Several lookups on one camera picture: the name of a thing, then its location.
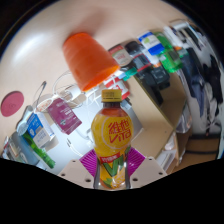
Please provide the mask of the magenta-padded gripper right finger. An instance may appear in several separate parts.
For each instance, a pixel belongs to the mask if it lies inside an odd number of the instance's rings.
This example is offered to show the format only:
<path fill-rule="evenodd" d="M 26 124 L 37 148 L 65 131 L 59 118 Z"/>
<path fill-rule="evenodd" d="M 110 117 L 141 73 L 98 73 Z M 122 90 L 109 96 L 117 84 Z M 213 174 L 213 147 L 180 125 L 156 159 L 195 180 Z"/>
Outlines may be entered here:
<path fill-rule="evenodd" d="M 126 160 L 126 184 L 128 188 L 140 188 L 167 175 L 153 157 L 145 157 L 131 148 Z"/>

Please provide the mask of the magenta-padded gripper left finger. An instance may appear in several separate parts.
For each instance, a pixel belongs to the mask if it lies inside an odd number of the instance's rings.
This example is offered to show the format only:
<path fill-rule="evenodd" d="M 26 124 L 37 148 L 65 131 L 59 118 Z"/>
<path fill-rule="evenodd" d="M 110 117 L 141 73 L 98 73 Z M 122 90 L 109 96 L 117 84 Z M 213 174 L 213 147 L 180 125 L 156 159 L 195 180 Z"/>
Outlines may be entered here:
<path fill-rule="evenodd" d="M 97 170 L 97 156 L 94 150 L 90 150 L 80 159 L 71 160 L 58 176 L 81 187 L 93 189 Z"/>

